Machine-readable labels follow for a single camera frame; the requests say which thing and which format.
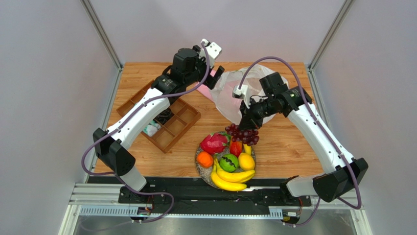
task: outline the bunch of bananas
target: bunch of bananas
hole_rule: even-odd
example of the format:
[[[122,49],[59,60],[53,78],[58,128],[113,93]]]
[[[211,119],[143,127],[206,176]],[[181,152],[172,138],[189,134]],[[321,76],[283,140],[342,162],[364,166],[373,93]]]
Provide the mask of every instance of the bunch of bananas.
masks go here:
[[[217,158],[214,158],[211,180],[214,184],[227,191],[242,191],[246,188],[245,182],[255,175],[255,170],[248,170],[239,173],[229,173],[223,170]]]

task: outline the plate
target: plate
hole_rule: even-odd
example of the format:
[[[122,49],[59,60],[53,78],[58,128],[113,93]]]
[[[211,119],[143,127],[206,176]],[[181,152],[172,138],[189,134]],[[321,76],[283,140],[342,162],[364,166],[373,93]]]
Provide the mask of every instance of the plate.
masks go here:
[[[221,131],[221,132],[218,132],[218,133],[219,134],[225,134],[226,132],[225,131]],[[255,167],[256,167],[256,156],[255,156],[254,148],[252,147],[251,149],[252,149],[252,154],[251,155],[252,155],[252,158],[255,161]],[[200,174],[201,178],[208,185],[210,185],[210,186],[212,186],[214,188],[219,188],[211,180],[211,172],[213,171],[213,166],[210,166],[209,168],[204,168],[204,167],[200,166],[200,164],[198,164],[198,162],[196,161],[197,155],[199,153],[201,153],[201,152],[203,152],[203,150],[201,149],[200,145],[198,145],[197,151],[195,152],[195,156],[194,156],[195,167],[197,168],[197,171]],[[217,160],[220,162],[221,157],[224,156],[225,154],[228,154],[228,153],[230,153],[230,151],[229,151],[229,147],[227,146],[222,153],[217,154]],[[242,172],[242,171],[243,171],[243,169],[240,168],[240,166],[239,166],[239,168],[237,170],[235,170],[233,173]]]

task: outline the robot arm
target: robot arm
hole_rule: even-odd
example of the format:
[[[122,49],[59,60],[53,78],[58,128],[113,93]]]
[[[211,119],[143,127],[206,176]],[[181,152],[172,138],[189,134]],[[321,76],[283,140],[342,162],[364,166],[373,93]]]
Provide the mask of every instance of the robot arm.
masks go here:
[[[214,68],[215,59],[221,54],[222,49],[216,43],[205,39],[202,40],[202,44],[208,52],[207,56],[210,61],[208,74],[210,74]],[[98,128],[93,133],[93,139],[96,142],[108,133],[114,132],[95,146],[97,157],[134,190],[140,191],[145,186],[146,180],[135,167],[136,159],[127,150],[146,125],[179,97],[179,95],[170,96],[170,94],[185,92],[188,86],[201,82],[206,70],[204,50],[201,50],[199,46],[194,46],[192,49],[180,49],[174,55],[172,65],[155,79],[143,99],[135,104],[130,112],[106,131]],[[224,68],[220,66],[216,74],[209,75],[203,84],[213,89],[223,71]],[[145,105],[147,100],[161,95],[169,97],[155,99]]]
[[[261,86],[267,96],[256,102],[251,99],[247,86],[242,85],[241,89],[236,86],[233,97],[240,98],[240,111],[242,114],[239,130],[259,129],[262,126],[263,118],[280,113],[288,118],[301,131],[308,143],[318,156],[324,174],[309,177],[292,177],[281,184],[281,189],[288,197],[299,197],[303,195],[319,196],[326,202],[333,201],[354,188],[348,169],[340,158],[330,140],[323,133],[316,121],[311,117],[307,105],[310,106],[316,115],[317,121],[322,123],[333,141],[339,146],[342,154],[346,157],[352,167],[357,182],[362,180],[368,169],[368,164],[363,158],[356,160],[339,141],[334,137],[329,128],[324,125],[315,105],[305,90],[300,91],[298,87],[288,89],[279,73],[275,72],[260,79]],[[304,104],[301,97],[304,93],[308,104]]]

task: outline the green watermelon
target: green watermelon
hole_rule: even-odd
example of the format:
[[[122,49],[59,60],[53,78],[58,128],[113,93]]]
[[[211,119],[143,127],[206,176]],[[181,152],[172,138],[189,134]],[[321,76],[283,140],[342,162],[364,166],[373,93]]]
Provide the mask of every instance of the green watermelon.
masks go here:
[[[220,167],[227,172],[234,172],[239,167],[239,160],[231,153],[225,154],[220,160]]]

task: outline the white wall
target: white wall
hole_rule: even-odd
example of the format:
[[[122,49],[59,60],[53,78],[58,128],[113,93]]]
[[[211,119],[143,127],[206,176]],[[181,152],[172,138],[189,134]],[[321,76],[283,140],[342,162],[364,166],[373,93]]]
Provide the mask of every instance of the white wall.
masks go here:
[[[316,70],[334,134],[369,164],[376,235],[417,231],[417,1],[356,1]]]
[[[116,68],[78,0],[0,2],[0,234],[57,234]]]
[[[219,61],[274,55],[309,63],[344,0],[92,0],[124,62],[172,61],[202,38]]]

